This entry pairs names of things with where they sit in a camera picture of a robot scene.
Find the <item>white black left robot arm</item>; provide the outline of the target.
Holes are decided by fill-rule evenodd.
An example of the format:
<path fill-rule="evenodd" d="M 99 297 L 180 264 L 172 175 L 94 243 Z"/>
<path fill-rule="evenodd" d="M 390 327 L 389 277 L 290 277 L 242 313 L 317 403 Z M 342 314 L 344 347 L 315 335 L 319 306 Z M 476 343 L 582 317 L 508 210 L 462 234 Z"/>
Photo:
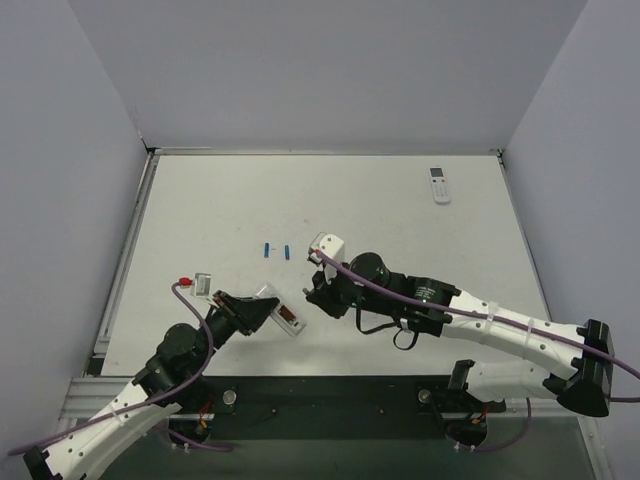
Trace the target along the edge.
<path fill-rule="evenodd" d="M 105 407 L 85 423 L 26 449 L 24 464 L 33 479 L 98 479 L 137 440 L 180 411 L 208 401 L 203 373 L 212 357 L 236 333 L 249 336 L 276 312 L 271 297 L 213 294 L 197 327 L 172 325 L 144 367 Z"/>

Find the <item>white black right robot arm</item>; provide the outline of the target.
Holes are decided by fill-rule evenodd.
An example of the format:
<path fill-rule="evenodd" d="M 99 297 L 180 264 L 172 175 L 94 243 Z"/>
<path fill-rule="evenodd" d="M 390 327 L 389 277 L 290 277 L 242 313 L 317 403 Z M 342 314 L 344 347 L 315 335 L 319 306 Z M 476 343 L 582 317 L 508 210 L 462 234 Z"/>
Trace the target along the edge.
<path fill-rule="evenodd" d="M 518 314 L 451 284 L 392 272 L 373 252 L 340 263 L 313 249 L 308 259 L 320 269 L 306 300 L 333 318 L 354 310 L 360 321 L 374 313 L 387 318 L 386 328 L 410 334 L 412 345 L 431 335 L 512 356 L 497 364 L 457 361 L 449 390 L 483 403 L 551 399 L 580 415 L 609 415 L 613 346 L 606 323 L 560 324 Z"/>

